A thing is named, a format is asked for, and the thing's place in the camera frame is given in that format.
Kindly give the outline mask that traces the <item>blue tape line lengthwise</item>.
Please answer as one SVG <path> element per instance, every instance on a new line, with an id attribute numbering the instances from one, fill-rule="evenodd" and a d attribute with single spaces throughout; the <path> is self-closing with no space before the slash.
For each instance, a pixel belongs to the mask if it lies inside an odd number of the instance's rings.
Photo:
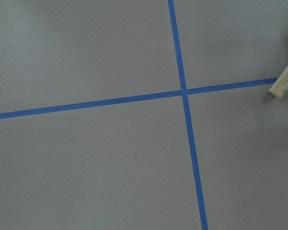
<path id="1" fill-rule="evenodd" d="M 187 90 L 187 84 L 186 84 L 186 79 L 185 79 L 183 59 L 182 59 L 182 53 L 181 53 L 181 47 L 180 47 L 179 31 L 178 31 L 175 6 L 174 6 L 173 0 L 168 0 L 168 9 L 169 9 L 170 22 L 171 22 L 171 29 L 172 29 L 172 34 L 173 34 L 173 42 L 174 42 L 174 47 L 175 47 L 176 63 L 177 63 L 177 68 L 178 68 L 179 81 L 180 81 L 180 91 L 181 91 L 181 97 L 182 97 L 182 103 L 183 103 L 186 129 L 187 129 L 188 143 L 189 143 L 190 154 L 191 154 L 192 170 L 193 170 L 193 177 L 194 177 L 194 182 L 195 182 L 201 228 L 203 230 L 207 230 L 208 222 L 207 222 L 207 217 L 206 217 L 204 195 L 203 195 L 203 189 L 202 189 L 202 183 L 201 183 L 201 177 L 200 177 L 200 169 L 199 169 L 198 158 L 197 158 L 194 131 L 193 131 L 193 126 L 192 126 L 192 116 L 190 112 L 188 90 Z"/>

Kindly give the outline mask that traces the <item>blue tape line crosswise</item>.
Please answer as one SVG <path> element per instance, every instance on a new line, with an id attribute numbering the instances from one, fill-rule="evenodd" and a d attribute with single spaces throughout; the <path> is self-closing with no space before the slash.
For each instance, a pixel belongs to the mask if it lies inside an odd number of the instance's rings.
<path id="1" fill-rule="evenodd" d="M 214 85 L 214 86 L 197 87 L 197 88 L 187 89 L 186 93 L 187 95 L 192 95 L 192 94 L 218 92 L 218 91 L 225 91 L 225 90 L 232 90 L 232 89 L 239 89 L 239 88 L 249 88 L 249 87 L 273 84 L 275 83 L 275 81 L 276 81 L 276 78 L 269 78 L 269 79 L 254 80 L 254 81 L 251 80 L 251 81 L 221 84 L 221 85 Z M 69 111 L 69 110 L 102 107 L 102 106 L 116 105 L 116 104 L 121 104 L 121 103 L 124 104 L 124 103 L 140 102 L 140 101 L 149 101 L 149 100 L 155 100 L 155 99 L 164 99 L 164 98 L 171 98 L 171 97 L 177 97 L 177 96 L 182 96 L 181 90 L 169 91 L 169 92 L 158 92 L 158 93 L 151 93 L 151 94 L 113 98 L 113 99 L 105 99 L 105 100 L 83 102 L 83 103 L 74 103 L 74 104 L 72 103 L 72 104 L 42 107 L 42 108 L 20 110 L 20 111 L 13 111 L 13 112 L 5 112 L 5 113 L 0 113 L 0 120 L 15 118 L 15 117 L 22 117 L 22 116 L 63 112 L 63 111 Z"/>

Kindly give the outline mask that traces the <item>wooden dish rack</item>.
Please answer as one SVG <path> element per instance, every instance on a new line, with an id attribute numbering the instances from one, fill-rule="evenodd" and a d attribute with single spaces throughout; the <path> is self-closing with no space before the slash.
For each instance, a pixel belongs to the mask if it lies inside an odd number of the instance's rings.
<path id="1" fill-rule="evenodd" d="M 281 98 L 288 91 L 288 65 L 269 89 L 276 98 Z"/>

